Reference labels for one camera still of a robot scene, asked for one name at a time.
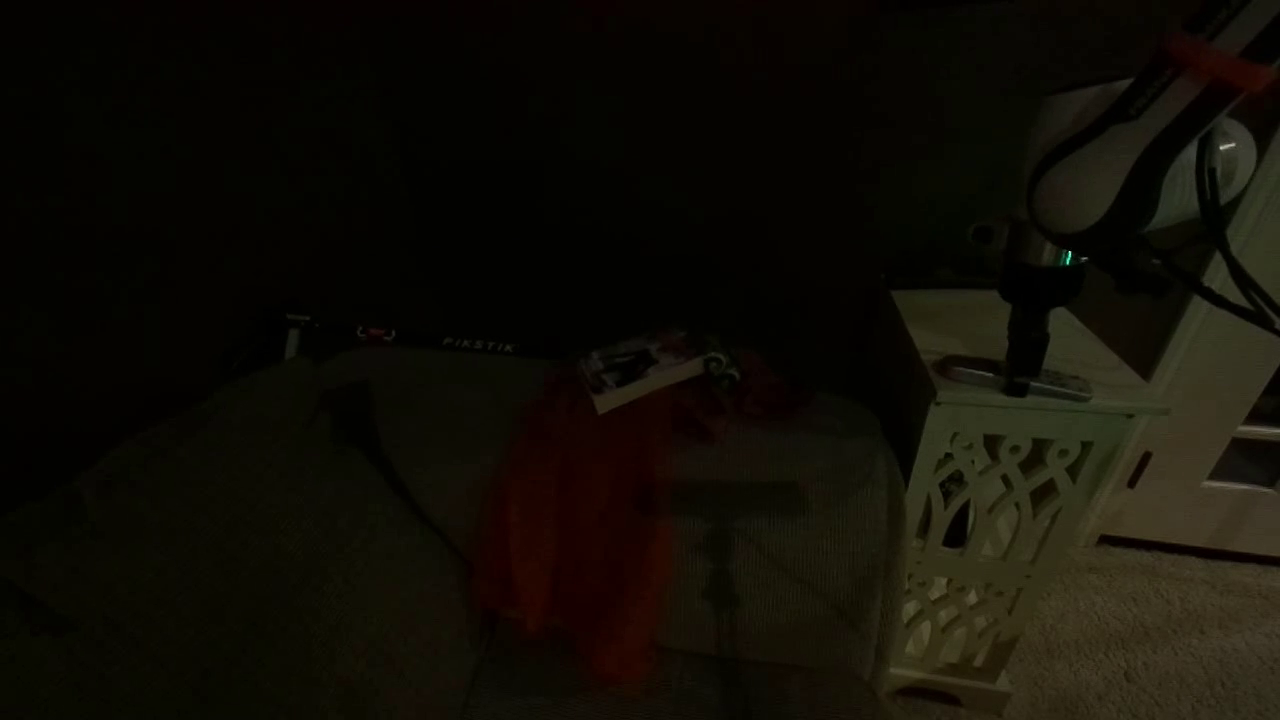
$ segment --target red cloth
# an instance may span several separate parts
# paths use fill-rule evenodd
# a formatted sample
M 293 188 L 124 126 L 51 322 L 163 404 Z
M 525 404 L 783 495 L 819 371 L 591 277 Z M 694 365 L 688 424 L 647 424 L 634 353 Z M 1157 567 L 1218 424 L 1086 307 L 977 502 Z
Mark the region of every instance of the red cloth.
M 477 605 L 529 636 L 563 636 L 607 685 L 638 687 L 672 580 L 668 456 L 676 434 L 712 439 L 725 413 L 781 416 L 797 396 L 745 360 L 732 396 L 678 383 L 591 413 L 563 371 L 516 427 L 480 524 Z

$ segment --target floor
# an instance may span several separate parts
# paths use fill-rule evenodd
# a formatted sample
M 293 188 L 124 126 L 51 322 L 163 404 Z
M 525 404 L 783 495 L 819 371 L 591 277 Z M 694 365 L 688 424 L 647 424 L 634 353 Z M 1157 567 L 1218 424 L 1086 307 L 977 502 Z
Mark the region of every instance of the floor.
M 1013 656 L 1009 720 L 1280 718 L 1280 564 L 1092 548 Z M 895 699 L 895 720 L 985 720 Z

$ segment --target dark wall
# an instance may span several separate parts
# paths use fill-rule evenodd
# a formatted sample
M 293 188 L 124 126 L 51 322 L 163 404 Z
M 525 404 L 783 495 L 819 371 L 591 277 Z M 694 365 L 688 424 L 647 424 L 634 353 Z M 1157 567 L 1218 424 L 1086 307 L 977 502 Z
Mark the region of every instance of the dark wall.
M 112 6 L 4 28 L 4 484 L 222 381 L 278 307 L 857 350 L 985 274 L 1036 97 L 1140 45 L 1039 6 Z

